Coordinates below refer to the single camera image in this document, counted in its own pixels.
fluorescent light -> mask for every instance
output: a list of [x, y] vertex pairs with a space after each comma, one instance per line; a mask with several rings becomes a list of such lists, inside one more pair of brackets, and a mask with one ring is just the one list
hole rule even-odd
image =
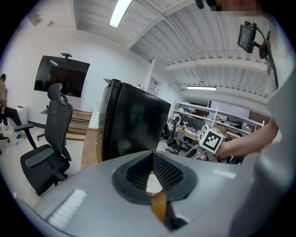
[[109, 25], [117, 28], [132, 0], [118, 0]]
[[187, 86], [187, 89], [191, 89], [191, 90], [216, 91], [216, 90], [217, 90], [217, 87], [208, 87], [208, 86]]
[[52, 60], [50, 60], [50, 61], [51, 61], [53, 64], [55, 64], [56, 66], [58, 66], [57, 63], [55, 63], [54, 61], [52, 61]]

shelf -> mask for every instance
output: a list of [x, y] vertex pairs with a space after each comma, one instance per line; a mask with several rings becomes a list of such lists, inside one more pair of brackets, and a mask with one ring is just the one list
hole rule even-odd
[[208, 108], [208, 107], [203, 107], [203, 106], [196, 106], [196, 105], [188, 105], [185, 103], [176, 103], [176, 105], [181, 105], [181, 107], [189, 107], [189, 108], [194, 108], [206, 112], [216, 112], [216, 109]]
[[214, 122], [215, 122], [216, 124], [220, 124], [220, 125], [223, 125], [223, 126], [225, 126], [225, 127], [232, 128], [232, 129], [234, 129], [234, 130], [240, 131], [240, 132], [245, 133], [245, 134], [251, 134], [251, 133], [249, 133], [249, 132], [247, 132], [247, 131], [245, 131], [245, 130], [242, 130], [242, 129], [239, 129], [239, 128], [236, 128], [236, 127], [233, 127], [233, 126], [231, 126], [231, 125], [229, 125], [229, 124], [224, 124], [224, 123], [221, 123], [221, 122], [218, 122], [218, 121], [214, 121]]
[[192, 117], [195, 117], [195, 118], [198, 118], [198, 119], [202, 119], [202, 120], [207, 120], [207, 121], [213, 122], [212, 119], [205, 118], [205, 117], [202, 117], [202, 116], [198, 116], [198, 115], [195, 115], [195, 114], [192, 114], [192, 113], [182, 112], [182, 111], [179, 111], [179, 110], [174, 110], [174, 111], [175, 112], [178, 112], [178, 113], [181, 113], [181, 114], [188, 115], [188, 116], [192, 116]]
[[246, 122], [246, 123], [251, 124], [251, 125], [254, 125], [254, 126], [261, 126], [262, 127], [262, 124], [261, 123], [258, 123], [256, 121], [250, 120], [248, 118], [241, 118], [241, 117], [238, 117], [238, 116], [236, 116], [234, 114], [226, 113], [224, 111], [218, 110], [217, 116], [219, 114], [224, 115], [224, 116], [227, 116], [227, 117], [231, 117], [231, 118], [234, 118], [234, 119], [237, 119], [237, 120], [242, 121], [242, 122]]

wall-mounted television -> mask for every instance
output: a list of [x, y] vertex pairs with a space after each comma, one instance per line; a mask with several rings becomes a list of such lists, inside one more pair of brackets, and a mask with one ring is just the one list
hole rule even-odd
[[89, 63], [61, 57], [43, 56], [37, 71], [34, 90], [48, 91], [52, 84], [62, 84], [61, 93], [81, 97]]

white ceiling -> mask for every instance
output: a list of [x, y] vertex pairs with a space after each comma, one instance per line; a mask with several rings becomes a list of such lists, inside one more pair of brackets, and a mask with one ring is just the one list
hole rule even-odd
[[[133, 0], [117, 29], [109, 26], [117, 0], [42, 0], [20, 28], [67, 27], [91, 32], [131, 49], [147, 61], [160, 58], [172, 80], [185, 88], [198, 84], [269, 98], [275, 86], [257, 51], [237, 45], [240, 25], [263, 17], [234, 17], [197, 8], [194, 0]], [[256, 42], [262, 38], [256, 35]]]

chair seat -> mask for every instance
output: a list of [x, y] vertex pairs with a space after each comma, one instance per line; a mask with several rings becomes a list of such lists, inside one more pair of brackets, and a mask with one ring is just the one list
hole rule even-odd
[[[49, 162], [45, 161], [39, 166], [30, 169], [26, 166], [25, 161], [48, 148], [54, 150], [50, 145], [47, 144], [23, 154], [20, 158], [21, 167], [26, 178], [38, 193], [44, 193], [58, 180], [58, 178], [53, 174]], [[55, 167], [59, 169], [62, 174], [70, 166], [69, 162], [56, 151], [48, 159]]]

